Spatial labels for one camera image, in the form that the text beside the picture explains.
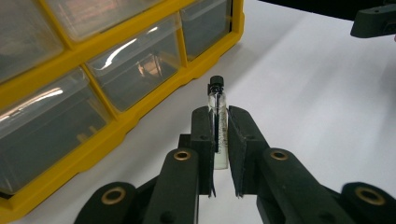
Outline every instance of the clear plastic drawer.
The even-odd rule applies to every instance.
[[[102,129],[104,107],[78,68],[0,111],[0,191],[14,194]]]
[[[137,103],[178,70],[178,28],[176,17],[171,16],[87,63],[119,111]]]
[[[199,0],[180,10],[189,61],[231,30],[232,0]]]
[[[83,40],[162,0],[46,0],[69,36]]]
[[[0,83],[62,52],[32,1],[2,0],[0,18]]]

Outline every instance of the white table surface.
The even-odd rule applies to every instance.
[[[14,223],[73,223],[103,185],[140,186],[161,171],[206,84],[225,79],[228,105],[250,112],[272,147],[293,152],[322,184],[375,185],[396,197],[396,43],[358,39],[351,21],[247,0],[242,40],[200,79],[155,107],[124,142]],[[230,170],[215,172],[218,197],[200,197],[199,223],[261,223],[256,197],[234,197]]]

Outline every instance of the yellow plastic frame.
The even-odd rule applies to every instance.
[[[233,0],[231,32],[192,62],[187,60],[182,27],[178,29],[177,41],[181,58],[179,71],[136,105],[120,113],[106,98],[84,63],[106,49],[125,41],[130,36],[138,34],[156,21],[160,21],[175,13],[178,15],[178,12],[183,7],[193,3],[193,0],[164,0],[128,21],[80,43],[74,43],[67,37],[61,24],[55,20],[55,16],[44,0],[37,0],[37,3],[48,16],[52,28],[64,43],[65,50],[59,56],[12,78],[10,81],[0,84],[0,99],[2,99],[0,108],[18,101],[51,83],[51,81],[72,68],[80,66],[90,78],[93,90],[105,105],[111,118],[104,129],[55,163],[45,173],[19,190],[10,199],[0,198],[0,223],[7,223],[25,216],[74,175],[91,168],[99,162],[108,152],[122,142],[125,134],[155,105],[178,87],[203,75],[219,60],[222,54],[235,45],[242,36],[245,21],[243,0]]]

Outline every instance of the screw hole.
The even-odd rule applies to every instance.
[[[161,214],[160,221],[163,224],[174,223],[176,216],[172,212],[164,212]]]
[[[357,187],[355,193],[362,201],[372,205],[383,205],[385,203],[384,197],[373,189]]]
[[[191,157],[188,151],[179,151],[174,154],[174,158],[178,161],[186,161]]]
[[[288,154],[281,152],[281,151],[271,152],[271,157],[278,161],[285,161],[289,158]]]
[[[119,203],[123,198],[125,198],[125,195],[125,189],[122,187],[112,188],[102,195],[102,203],[107,205]]]

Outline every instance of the yellow storage drawer cabinet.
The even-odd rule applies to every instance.
[[[241,38],[242,0],[5,0],[0,223],[101,160]]]

